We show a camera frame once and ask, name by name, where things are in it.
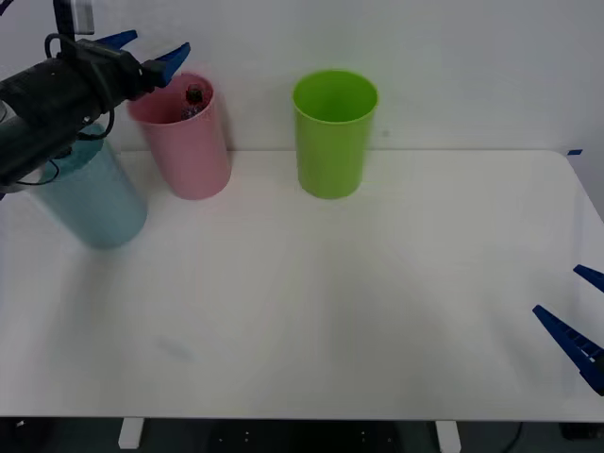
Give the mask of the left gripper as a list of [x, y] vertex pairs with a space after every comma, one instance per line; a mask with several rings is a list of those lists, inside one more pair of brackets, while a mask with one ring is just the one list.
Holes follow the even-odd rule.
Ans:
[[165, 88], [191, 52], [185, 42], [142, 65], [125, 50], [134, 29], [97, 40], [60, 41], [60, 104], [75, 111], [108, 111], [144, 95], [144, 85]]

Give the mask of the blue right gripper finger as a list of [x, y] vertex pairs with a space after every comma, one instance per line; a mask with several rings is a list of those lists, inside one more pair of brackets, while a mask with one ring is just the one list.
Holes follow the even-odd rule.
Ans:
[[585, 279], [587, 282], [596, 287], [599, 291], [604, 292], [604, 274], [594, 270], [592, 268], [586, 267], [584, 265], [577, 265], [573, 272], [578, 276]]
[[598, 395], [603, 395], [603, 348], [568, 326], [541, 305], [536, 305], [532, 312], [566, 356], [575, 364], [586, 383]]

